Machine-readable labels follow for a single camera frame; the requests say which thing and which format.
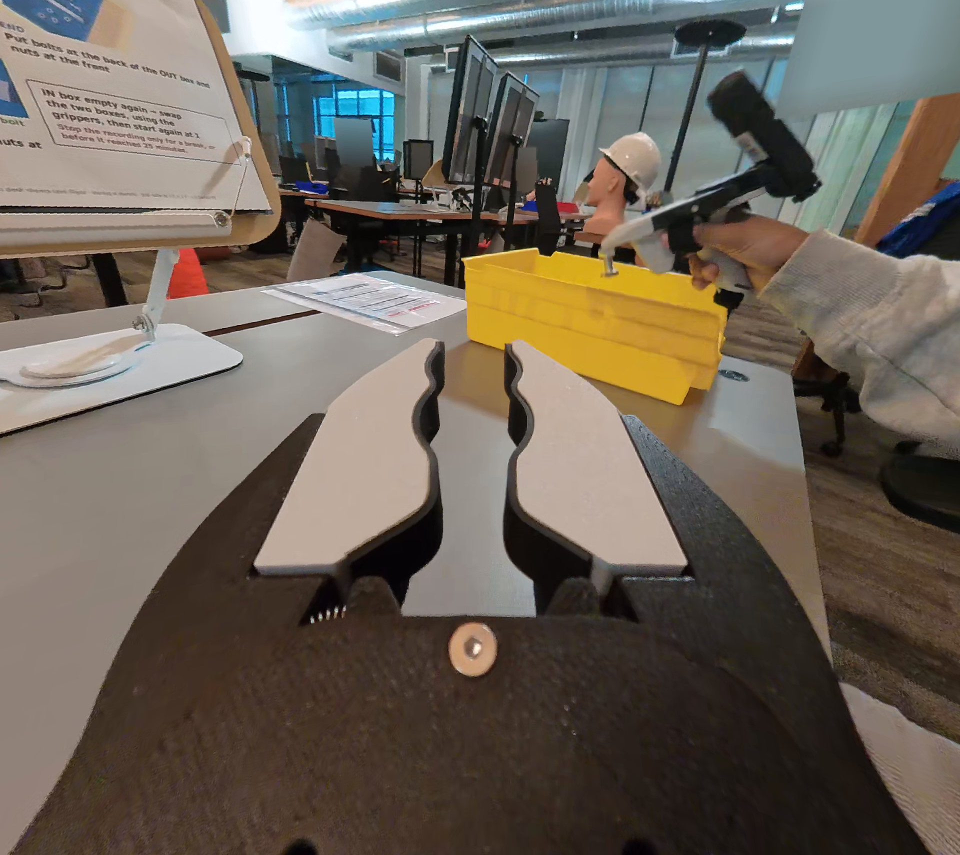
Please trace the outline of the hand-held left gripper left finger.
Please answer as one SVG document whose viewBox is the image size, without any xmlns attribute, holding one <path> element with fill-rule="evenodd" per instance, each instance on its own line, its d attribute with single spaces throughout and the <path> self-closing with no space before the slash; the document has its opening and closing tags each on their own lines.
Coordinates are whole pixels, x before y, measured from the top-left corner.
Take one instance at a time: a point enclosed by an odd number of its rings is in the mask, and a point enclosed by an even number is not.
<svg viewBox="0 0 960 855">
<path fill-rule="evenodd" d="M 402 606 L 443 538 L 439 465 L 446 349 L 426 337 L 328 407 L 258 551 L 260 577 L 320 576 L 345 601 L 376 577 Z"/>
</svg>

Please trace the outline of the yellow plastic bin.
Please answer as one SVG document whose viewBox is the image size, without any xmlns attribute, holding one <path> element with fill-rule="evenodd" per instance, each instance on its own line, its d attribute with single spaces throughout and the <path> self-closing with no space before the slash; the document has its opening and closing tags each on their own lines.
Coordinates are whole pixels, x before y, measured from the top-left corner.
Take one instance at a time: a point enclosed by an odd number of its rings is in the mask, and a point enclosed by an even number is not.
<svg viewBox="0 0 960 855">
<path fill-rule="evenodd" d="M 621 264 L 607 277 L 598 259 L 534 248 L 463 269 L 475 343 L 525 342 L 583 377 L 673 405 L 713 385 L 728 313 L 686 275 Z"/>
</svg>

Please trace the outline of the person's right forearm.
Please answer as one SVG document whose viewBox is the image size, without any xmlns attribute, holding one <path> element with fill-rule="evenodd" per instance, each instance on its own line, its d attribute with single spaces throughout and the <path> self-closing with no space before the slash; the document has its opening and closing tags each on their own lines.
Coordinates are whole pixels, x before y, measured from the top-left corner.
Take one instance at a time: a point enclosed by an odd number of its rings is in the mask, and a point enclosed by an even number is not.
<svg viewBox="0 0 960 855">
<path fill-rule="evenodd" d="M 808 236 L 760 292 L 855 384 L 874 422 L 959 451 L 959 264 Z"/>
</svg>

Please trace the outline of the person's right hand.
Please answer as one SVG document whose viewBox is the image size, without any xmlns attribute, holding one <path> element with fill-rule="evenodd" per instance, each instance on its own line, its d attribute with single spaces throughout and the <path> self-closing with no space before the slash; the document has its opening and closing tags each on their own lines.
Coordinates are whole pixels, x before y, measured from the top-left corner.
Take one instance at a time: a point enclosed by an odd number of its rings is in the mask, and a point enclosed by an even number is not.
<svg viewBox="0 0 960 855">
<path fill-rule="evenodd" d="M 794 225 L 758 215 L 738 222 L 702 223 L 694 229 L 698 251 L 714 251 L 737 262 L 757 294 L 809 237 Z"/>
</svg>

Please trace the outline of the mannequin head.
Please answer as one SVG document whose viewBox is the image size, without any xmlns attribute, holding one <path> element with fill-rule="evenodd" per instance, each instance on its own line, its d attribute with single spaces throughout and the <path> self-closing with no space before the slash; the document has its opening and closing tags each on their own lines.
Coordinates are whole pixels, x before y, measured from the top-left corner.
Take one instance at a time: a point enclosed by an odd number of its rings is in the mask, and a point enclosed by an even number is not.
<svg viewBox="0 0 960 855">
<path fill-rule="evenodd" d="M 606 156 L 601 156 L 594 166 L 585 198 L 585 205 L 593 209 L 593 214 L 582 230 L 605 238 L 624 223 L 628 206 L 638 201 L 643 204 L 645 197 L 643 182 L 635 182 Z"/>
</svg>

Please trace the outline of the black pole with disc top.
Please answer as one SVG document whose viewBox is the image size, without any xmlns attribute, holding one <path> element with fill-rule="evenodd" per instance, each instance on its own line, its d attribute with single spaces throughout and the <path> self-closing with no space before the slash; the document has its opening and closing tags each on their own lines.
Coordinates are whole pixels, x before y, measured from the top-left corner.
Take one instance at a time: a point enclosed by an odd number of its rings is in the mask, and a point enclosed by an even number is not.
<svg viewBox="0 0 960 855">
<path fill-rule="evenodd" d="M 701 87 L 707 62 L 712 52 L 726 51 L 731 45 L 740 42 L 746 33 L 746 27 L 727 19 L 700 19 L 678 26 L 674 31 L 674 40 L 680 47 L 693 49 L 697 56 L 692 80 L 689 85 L 685 105 L 680 116 L 678 133 L 670 156 L 664 181 L 664 191 L 672 196 L 677 170 L 683 148 L 690 129 L 693 110 Z"/>
</svg>

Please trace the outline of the dark monitor screen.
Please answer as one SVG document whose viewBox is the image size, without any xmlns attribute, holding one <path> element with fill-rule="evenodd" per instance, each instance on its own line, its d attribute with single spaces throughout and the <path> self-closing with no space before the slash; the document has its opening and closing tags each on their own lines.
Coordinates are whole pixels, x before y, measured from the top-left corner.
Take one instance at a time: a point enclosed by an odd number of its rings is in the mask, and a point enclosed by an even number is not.
<svg viewBox="0 0 960 855">
<path fill-rule="evenodd" d="M 535 149 L 537 180 L 547 181 L 559 192 L 565 163 L 570 121 L 538 118 L 533 121 L 528 146 Z"/>
</svg>

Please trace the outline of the black monitor on stand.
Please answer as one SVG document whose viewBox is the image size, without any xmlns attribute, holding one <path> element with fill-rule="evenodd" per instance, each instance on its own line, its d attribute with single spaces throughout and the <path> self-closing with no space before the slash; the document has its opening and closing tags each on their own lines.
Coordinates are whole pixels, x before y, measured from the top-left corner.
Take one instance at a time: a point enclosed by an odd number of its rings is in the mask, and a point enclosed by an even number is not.
<svg viewBox="0 0 960 855">
<path fill-rule="evenodd" d="M 449 185 L 478 182 L 497 75 L 494 58 L 473 36 L 466 35 L 457 54 L 441 157 L 441 173 Z"/>
<path fill-rule="evenodd" d="M 516 150 L 526 144 L 539 100 L 540 94 L 510 71 L 499 79 L 486 136 L 485 186 L 511 187 Z"/>
</svg>

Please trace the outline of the laminated paper sheet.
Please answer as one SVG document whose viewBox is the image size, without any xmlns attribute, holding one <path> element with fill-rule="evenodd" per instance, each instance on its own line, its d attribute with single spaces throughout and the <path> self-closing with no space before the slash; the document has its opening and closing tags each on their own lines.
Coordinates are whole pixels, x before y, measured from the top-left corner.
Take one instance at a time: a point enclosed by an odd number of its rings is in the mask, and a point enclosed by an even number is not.
<svg viewBox="0 0 960 855">
<path fill-rule="evenodd" d="M 449 319 L 467 309 L 462 298 L 388 281 L 373 273 L 273 285 L 263 289 L 263 293 L 393 336 Z"/>
</svg>

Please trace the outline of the white document stand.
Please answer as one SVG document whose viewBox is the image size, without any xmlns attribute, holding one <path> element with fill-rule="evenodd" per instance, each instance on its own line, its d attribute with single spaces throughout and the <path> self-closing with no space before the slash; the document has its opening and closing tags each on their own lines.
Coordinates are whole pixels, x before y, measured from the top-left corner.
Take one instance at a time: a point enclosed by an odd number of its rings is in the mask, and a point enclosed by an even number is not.
<svg viewBox="0 0 960 855">
<path fill-rule="evenodd" d="M 126 329 L 1 353 L 1 434 L 7 436 L 236 369 L 242 355 L 181 324 L 162 323 L 179 250 L 161 241 L 231 234 L 223 210 L 13 211 L 2 213 L 2 247 L 28 257 L 132 242 L 156 249 L 145 304 Z"/>
</svg>

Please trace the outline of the white cardboard sheet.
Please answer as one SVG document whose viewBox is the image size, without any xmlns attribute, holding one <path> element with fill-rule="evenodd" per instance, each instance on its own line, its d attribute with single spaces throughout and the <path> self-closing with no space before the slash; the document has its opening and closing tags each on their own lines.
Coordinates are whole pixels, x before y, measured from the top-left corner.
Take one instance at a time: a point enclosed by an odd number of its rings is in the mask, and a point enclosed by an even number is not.
<svg viewBox="0 0 960 855">
<path fill-rule="evenodd" d="M 330 277 L 347 238 L 334 232 L 323 220 L 310 216 L 298 237 L 286 276 L 289 284 Z"/>
</svg>

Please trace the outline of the wooden-top office table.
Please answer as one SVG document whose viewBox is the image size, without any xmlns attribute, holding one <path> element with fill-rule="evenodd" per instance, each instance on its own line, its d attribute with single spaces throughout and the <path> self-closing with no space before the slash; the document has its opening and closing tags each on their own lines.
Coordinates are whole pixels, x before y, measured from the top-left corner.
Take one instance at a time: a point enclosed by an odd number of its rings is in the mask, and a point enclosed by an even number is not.
<svg viewBox="0 0 960 855">
<path fill-rule="evenodd" d="M 469 212 L 442 210 L 435 205 L 377 201 L 338 201 L 308 197 L 306 204 L 330 220 L 336 234 L 345 237 L 345 271 L 359 273 L 374 241 L 388 237 L 445 238 L 443 284 L 465 286 L 462 260 L 468 255 L 467 237 L 473 227 Z"/>
</svg>

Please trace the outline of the black mesh office chair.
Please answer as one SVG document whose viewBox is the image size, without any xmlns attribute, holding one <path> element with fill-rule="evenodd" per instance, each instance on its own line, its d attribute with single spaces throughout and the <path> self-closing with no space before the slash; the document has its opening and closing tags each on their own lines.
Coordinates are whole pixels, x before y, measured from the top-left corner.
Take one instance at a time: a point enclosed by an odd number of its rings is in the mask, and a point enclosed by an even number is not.
<svg viewBox="0 0 960 855">
<path fill-rule="evenodd" d="M 925 524 L 959 534 L 959 461 L 894 453 L 879 472 L 890 505 Z"/>
</svg>

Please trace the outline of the person's striped garment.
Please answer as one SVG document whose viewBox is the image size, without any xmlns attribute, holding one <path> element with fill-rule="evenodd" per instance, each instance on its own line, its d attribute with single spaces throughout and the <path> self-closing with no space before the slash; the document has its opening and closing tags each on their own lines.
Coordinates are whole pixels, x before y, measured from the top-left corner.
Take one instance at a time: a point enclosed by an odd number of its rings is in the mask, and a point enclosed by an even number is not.
<svg viewBox="0 0 960 855">
<path fill-rule="evenodd" d="M 931 853 L 959 852 L 959 745 L 852 685 L 841 690 L 888 791 Z"/>
</svg>

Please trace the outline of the printed instruction sheet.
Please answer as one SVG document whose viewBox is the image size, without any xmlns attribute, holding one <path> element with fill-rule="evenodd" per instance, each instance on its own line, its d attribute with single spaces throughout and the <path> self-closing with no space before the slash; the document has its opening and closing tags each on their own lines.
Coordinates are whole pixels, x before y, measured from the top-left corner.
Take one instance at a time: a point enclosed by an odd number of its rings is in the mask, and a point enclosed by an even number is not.
<svg viewBox="0 0 960 855">
<path fill-rule="evenodd" d="M 270 204 L 195 0 L 1 0 L 2 208 Z"/>
</svg>

